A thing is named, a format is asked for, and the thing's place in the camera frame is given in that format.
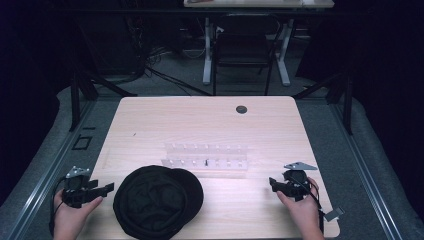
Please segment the black chair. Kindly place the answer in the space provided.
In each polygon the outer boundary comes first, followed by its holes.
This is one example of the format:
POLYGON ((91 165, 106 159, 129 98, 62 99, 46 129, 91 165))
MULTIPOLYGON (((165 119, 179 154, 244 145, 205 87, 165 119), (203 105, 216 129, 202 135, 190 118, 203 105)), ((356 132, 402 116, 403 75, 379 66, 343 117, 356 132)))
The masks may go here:
POLYGON ((215 22, 212 50, 212 92, 217 93, 219 67, 268 69, 268 94, 278 38, 283 26, 273 14, 227 14, 215 22))

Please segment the clear acrylic rack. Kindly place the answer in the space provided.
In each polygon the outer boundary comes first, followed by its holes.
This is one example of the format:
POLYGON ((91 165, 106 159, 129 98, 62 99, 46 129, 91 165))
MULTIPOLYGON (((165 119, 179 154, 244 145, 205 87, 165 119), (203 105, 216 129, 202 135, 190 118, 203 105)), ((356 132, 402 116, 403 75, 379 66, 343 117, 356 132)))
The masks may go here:
POLYGON ((167 143, 165 150, 166 155, 161 162, 169 168, 213 171, 248 169, 248 148, 244 145, 167 143))

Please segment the white-legged desk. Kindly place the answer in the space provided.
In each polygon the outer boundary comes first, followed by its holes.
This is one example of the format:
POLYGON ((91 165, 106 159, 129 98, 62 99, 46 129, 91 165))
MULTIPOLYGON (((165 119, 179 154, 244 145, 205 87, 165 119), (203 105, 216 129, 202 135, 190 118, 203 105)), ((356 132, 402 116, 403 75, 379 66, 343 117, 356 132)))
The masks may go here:
MULTIPOLYGON (((283 9, 283 10, 312 10, 313 12, 331 9, 333 0, 183 0, 188 8, 259 8, 259 9, 283 9)), ((285 65, 285 55, 294 28, 294 20, 289 19, 283 24, 280 39, 282 45, 277 52, 277 65, 283 86, 291 84, 285 65)))

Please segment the aluminium floor rail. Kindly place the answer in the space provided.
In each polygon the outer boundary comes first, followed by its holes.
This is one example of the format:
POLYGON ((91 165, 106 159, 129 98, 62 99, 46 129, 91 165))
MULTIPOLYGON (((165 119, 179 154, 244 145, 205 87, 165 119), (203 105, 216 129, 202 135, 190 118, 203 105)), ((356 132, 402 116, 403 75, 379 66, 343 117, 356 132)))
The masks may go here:
POLYGON ((6 203, 0 207, 0 240, 50 240, 50 202, 58 179, 72 166, 92 168, 100 153, 113 109, 96 101, 83 105, 71 129, 70 107, 54 124, 6 203))
POLYGON ((365 158, 357 144, 355 136, 345 128, 342 120, 342 110, 338 105, 329 104, 329 109, 335 118, 343 138, 353 154, 353 164, 361 180, 367 197, 374 209, 380 225, 388 240, 404 240, 380 190, 366 164, 365 158))

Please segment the black metal stand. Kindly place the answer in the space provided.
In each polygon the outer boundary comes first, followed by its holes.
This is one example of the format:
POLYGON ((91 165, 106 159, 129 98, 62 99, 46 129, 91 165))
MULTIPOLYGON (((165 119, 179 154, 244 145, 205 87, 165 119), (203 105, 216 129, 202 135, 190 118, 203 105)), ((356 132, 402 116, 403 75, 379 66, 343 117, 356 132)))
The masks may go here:
POLYGON ((318 91, 321 88, 328 87, 329 90, 325 96, 328 104, 338 104, 342 102, 342 124, 349 135, 352 135, 351 116, 353 104, 353 80, 347 73, 337 73, 325 80, 315 83, 305 90, 293 96, 299 100, 318 91))
POLYGON ((94 84, 100 84, 112 92, 117 93, 122 97, 135 97, 135 94, 130 93, 115 84, 109 82, 105 78, 96 75, 90 71, 83 70, 81 67, 74 67, 74 75, 71 79, 71 111, 72 111, 72 123, 70 131, 74 131, 80 123, 81 111, 80 111, 80 96, 82 93, 84 97, 89 101, 96 101, 99 94, 94 87, 94 84))

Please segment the person's right hand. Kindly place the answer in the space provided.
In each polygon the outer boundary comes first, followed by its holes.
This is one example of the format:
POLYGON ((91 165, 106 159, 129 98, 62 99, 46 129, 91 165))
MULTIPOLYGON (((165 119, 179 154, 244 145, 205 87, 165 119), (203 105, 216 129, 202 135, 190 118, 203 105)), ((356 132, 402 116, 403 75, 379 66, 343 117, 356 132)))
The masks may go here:
POLYGON ((311 194, 301 201, 288 198, 283 192, 278 191, 277 196, 288 208, 290 216, 297 226, 303 240, 325 240, 320 229, 318 205, 314 198, 318 197, 318 185, 312 178, 308 178, 311 194))

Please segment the black cap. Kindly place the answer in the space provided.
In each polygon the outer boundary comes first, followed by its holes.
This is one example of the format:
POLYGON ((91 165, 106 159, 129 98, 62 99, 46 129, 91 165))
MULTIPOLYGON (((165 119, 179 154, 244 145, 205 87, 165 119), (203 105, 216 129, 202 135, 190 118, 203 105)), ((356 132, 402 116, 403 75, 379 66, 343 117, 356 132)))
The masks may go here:
POLYGON ((151 165, 130 173, 113 202, 123 231, 139 240, 170 240, 200 211, 203 187, 188 170, 151 165))

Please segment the person's left hand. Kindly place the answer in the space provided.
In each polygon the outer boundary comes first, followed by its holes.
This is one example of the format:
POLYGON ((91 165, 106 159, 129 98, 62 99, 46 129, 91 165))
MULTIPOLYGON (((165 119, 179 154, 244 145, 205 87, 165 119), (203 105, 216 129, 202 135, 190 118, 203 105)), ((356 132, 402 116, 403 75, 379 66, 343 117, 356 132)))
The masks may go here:
POLYGON ((63 191, 54 196, 53 240, 76 240, 88 216, 102 203, 97 197, 81 208, 72 208, 62 202, 63 191))

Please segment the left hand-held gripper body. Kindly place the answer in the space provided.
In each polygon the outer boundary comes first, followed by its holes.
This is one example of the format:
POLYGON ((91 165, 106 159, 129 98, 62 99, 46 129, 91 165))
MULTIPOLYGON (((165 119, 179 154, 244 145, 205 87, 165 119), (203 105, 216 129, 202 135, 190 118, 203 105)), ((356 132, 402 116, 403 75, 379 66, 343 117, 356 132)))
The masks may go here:
POLYGON ((83 204, 95 199, 94 189, 88 188, 90 170, 73 166, 65 176, 62 201, 73 208, 81 208, 83 204))

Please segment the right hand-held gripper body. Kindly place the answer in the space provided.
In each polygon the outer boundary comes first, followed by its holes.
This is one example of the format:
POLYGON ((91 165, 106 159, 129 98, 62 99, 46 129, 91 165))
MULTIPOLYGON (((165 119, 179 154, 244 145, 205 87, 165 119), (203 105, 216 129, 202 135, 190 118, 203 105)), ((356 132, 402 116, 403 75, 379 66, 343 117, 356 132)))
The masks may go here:
POLYGON ((303 162, 295 162, 286 164, 285 168, 286 171, 283 173, 283 177, 288 187, 285 194, 294 198, 295 201, 300 201, 307 195, 317 200, 311 192, 311 189, 316 187, 316 185, 309 180, 306 174, 306 170, 317 170, 317 167, 303 162))

